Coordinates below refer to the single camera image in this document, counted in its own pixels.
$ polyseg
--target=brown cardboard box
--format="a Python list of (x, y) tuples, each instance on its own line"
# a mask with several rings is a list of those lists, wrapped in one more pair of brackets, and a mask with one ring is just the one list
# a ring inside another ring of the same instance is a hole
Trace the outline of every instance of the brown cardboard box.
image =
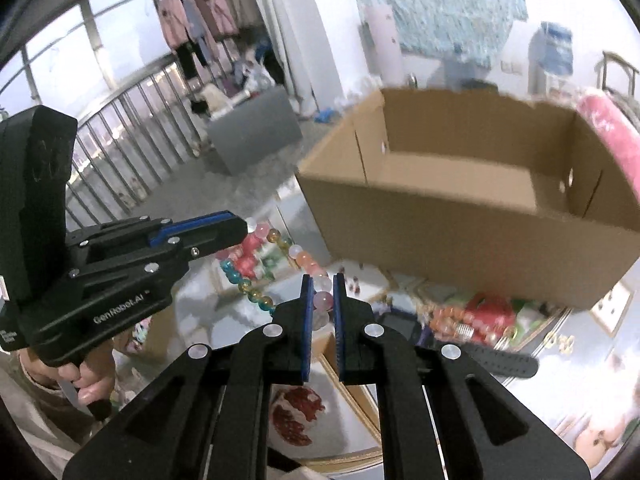
[(640, 207), (575, 112), (493, 92), (385, 89), (301, 163), (324, 240), (350, 258), (591, 308), (640, 255)]

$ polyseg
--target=pink pillow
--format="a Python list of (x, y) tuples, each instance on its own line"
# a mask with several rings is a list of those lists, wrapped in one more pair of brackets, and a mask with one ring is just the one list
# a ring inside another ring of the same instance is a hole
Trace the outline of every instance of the pink pillow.
[(578, 113), (600, 136), (631, 184), (640, 202), (640, 135), (609, 97), (589, 90), (578, 102)]

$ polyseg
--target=metal balcony railing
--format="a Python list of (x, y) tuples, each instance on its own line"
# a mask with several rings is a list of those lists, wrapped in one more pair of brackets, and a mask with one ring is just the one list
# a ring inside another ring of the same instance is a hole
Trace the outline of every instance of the metal balcony railing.
[(198, 156), (204, 123), (191, 113), (188, 97), (209, 81), (221, 86), (224, 76), (209, 68), (190, 87), (174, 57), (165, 56), (92, 105), (78, 123), (67, 229), (127, 218), (178, 166)]

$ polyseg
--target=blue patterned fabric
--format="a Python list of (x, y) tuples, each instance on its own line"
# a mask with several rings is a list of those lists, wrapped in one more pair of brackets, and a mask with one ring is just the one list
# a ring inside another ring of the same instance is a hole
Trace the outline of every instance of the blue patterned fabric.
[(358, 0), (361, 8), (389, 4), (403, 49), (422, 56), (489, 68), (513, 20), (528, 18), (525, 0)]

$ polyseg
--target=white curtain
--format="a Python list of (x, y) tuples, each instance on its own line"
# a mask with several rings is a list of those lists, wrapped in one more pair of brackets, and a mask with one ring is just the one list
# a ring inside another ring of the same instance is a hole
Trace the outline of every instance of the white curtain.
[(287, 91), (298, 102), (300, 115), (311, 117), (318, 106), (283, 0), (256, 0), (256, 2), (276, 56), (284, 69)]

